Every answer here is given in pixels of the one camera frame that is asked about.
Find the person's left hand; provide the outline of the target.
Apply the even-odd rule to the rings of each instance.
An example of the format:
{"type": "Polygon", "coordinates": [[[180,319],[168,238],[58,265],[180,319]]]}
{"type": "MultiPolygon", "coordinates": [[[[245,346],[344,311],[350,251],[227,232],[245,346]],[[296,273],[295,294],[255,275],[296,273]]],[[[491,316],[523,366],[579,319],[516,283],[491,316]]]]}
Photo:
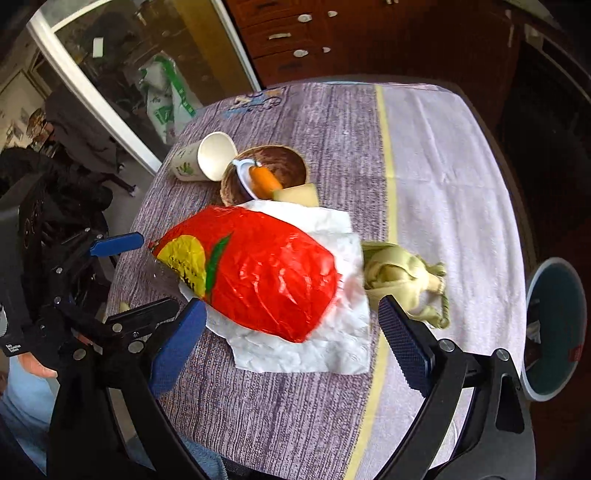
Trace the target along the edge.
{"type": "Polygon", "coordinates": [[[58,377],[55,370],[42,365],[30,352],[18,355],[17,359],[21,367],[31,375],[45,379],[56,379],[58,377]]]}

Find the blue sleeve left forearm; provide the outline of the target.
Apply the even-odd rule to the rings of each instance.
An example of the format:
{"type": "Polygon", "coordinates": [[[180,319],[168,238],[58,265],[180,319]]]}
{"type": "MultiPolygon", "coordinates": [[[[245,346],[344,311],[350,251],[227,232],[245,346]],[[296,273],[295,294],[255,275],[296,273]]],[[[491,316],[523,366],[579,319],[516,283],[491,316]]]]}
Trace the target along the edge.
{"type": "Polygon", "coordinates": [[[1,418],[43,474],[46,474],[48,432],[55,398],[47,378],[26,371],[17,357],[9,358],[1,418]]]}

